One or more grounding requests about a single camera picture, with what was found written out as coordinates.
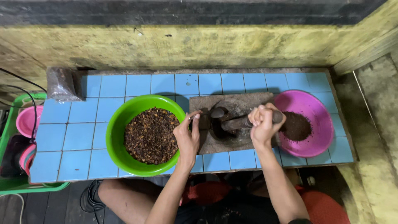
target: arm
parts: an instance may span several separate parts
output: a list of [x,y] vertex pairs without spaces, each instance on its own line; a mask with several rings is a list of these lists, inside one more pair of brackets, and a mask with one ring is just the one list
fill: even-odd
[[283,115],[281,123],[272,124],[272,110],[278,109],[268,103],[265,106],[260,105],[250,113],[249,120],[254,125],[251,138],[263,169],[272,206],[279,221],[288,224],[295,219],[310,217],[299,193],[283,172],[272,151],[271,138],[286,121],[286,116]]
[[[178,158],[176,169],[156,200],[148,218],[146,218],[145,224],[174,223],[179,201],[199,150],[200,113],[201,111],[199,110],[188,114],[184,121],[173,131],[180,151],[180,157]],[[191,121],[188,119],[194,115],[196,116],[193,119],[191,133],[188,130]]]

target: coffee grounds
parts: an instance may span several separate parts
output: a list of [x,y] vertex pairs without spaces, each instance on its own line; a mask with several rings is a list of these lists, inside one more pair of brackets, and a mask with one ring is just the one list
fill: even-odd
[[283,112],[286,115],[286,122],[283,124],[280,132],[292,141],[302,141],[312,132],[311,124],[301,114],[296,114],[290,111]]
[[169,161],[178,150],[173,129],[179,125],[174,114],[159,108],[151,108],[126,125],[124,145],[136,160],[146,164],[162,164]]

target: knee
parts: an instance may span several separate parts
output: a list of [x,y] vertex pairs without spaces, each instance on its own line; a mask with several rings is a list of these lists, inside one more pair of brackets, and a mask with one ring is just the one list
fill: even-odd
[[112,194],[112,191],[115,189],[119,189],[123,183],[120,179],[106,179],[103,180],[101,185],[98,188],[98,197],[102,202],[105,203],[109,195]]

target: forearm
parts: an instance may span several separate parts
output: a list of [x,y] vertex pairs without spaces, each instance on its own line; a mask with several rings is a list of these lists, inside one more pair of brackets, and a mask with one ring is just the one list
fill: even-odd
[[176,165],[176,169],[156,200],[145,224],[174,223],[189,173],[190,170],[179,166],[179,164]]
[[257,149],[269,197],[279,221],[287,224],[298,218],[309,219],[305,204],[279,165],[271,148]]

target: yellow wall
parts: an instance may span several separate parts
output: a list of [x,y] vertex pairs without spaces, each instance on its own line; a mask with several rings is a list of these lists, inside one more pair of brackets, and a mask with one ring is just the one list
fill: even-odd
[[[328,67],[397,26],[397,12],[398,0],[389,0],[359,24],[343,27],[0,27],[0,65],[44,87],[45,68],[55,65],[105,70]],[[15,78],[1,80],[28,87]]]

